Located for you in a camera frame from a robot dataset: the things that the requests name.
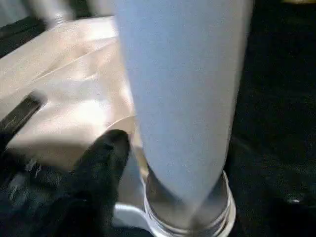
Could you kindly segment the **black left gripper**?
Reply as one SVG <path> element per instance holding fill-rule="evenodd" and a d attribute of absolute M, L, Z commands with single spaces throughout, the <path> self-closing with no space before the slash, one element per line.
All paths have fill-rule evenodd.
<path fill-rule="evenodd" d="M 0 120 L 0 182 L 8 183 L 16 173 L 25 173 L 23 157 L 7 147 L 13 136 L 46 104 L 42 94 L 29 94 Z"/>

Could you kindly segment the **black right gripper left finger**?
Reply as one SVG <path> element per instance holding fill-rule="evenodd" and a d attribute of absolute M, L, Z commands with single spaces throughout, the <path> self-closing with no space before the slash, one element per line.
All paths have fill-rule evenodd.
<path fill-rule="evenodd" d="M 95 140 L 74 170 L 63 176 L 36 235 L 109 237 L 129 152 L 129 136 L 123 130 L 109 130 Z"/>

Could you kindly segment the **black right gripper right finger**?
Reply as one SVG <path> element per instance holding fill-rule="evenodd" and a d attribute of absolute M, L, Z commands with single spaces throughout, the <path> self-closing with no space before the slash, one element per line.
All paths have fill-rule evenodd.
<path fill-rule="evenodd" d="M 241 237 L 314 237 L 316 198 L 307 190 L 253 180 L 234 185 Z"/>

